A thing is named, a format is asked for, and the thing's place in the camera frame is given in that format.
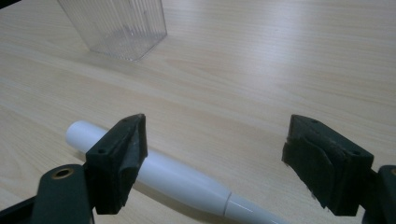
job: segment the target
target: wood grain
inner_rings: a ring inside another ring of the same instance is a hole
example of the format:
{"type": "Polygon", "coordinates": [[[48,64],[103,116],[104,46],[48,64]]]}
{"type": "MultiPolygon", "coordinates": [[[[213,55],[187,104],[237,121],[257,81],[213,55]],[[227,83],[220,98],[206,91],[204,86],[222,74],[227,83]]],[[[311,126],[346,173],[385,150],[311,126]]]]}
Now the wood grain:
{"type": "MultiPolygon", "coordinates": [[[[0,209],[83,156],[85,119],[145,113],[148,144],[290,223],[334,217],[281,162],[290,115],[319,119],[396,163],[396,2],[163,0],[168,37],[130,63],[89,52],[56,1],[0,10],[0,209]]],[[[136,186],[96,223],[232,223],[136,186]]]]}

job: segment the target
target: ribbed plastic cup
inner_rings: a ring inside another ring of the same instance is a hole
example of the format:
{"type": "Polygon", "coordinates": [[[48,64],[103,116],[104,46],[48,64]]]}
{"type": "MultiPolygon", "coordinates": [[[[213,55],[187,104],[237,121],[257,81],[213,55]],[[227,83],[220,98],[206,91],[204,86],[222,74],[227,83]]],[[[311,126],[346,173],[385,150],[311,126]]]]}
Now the ribbed plastic cup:
{"type": "Polygon", "coordinates": [[[138,61],[166,37],[161,0],[58,0],[91,51],[138,61]]]}

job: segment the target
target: table surface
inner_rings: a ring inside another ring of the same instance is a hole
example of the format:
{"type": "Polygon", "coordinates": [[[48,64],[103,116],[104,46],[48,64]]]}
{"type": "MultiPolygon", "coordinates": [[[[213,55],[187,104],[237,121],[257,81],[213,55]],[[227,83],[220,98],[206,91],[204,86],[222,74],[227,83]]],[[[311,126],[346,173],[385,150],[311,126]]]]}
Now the table surface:
{"type": "MultiPolygon", "coordinates": [[[[0,10],[0,209],[83,155],[85,119],[147,116],[148,144],[290,223],[361,223],[322,209],[281,161],[290,115],[396,163],[396,1],[163,0],[166,37],[137,63],[89,52],[56,1],[0,10]]],[[[136,186],[97,223],[233,223],[136,186]]]]}

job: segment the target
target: white tube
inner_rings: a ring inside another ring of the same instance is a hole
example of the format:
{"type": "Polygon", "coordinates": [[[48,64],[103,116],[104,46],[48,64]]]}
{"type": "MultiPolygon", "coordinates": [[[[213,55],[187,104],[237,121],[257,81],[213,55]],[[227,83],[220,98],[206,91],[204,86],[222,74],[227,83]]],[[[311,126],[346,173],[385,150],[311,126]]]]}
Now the white tube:
{"type": "MultiPolygon", "coordinates": [[[[66,142],[86,153],[105,133],[106,130],[81,120],[69,127],[66,142]]],[[[154,150],[148,151],[137,181],[188,206],[242,223],[286,223],[209,176],[154,150]]]]}

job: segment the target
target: clear plastic cup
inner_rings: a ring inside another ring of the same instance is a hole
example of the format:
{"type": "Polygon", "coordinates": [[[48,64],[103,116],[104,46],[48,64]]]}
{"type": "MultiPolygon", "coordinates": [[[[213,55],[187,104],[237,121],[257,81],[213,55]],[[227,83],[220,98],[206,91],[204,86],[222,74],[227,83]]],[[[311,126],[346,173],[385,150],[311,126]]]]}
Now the clear plastic cup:
{"type": "Polygon", "coordinates": [[[161,0],[58,0],[87,47],[130,61],[166,37],[161,0]]]}

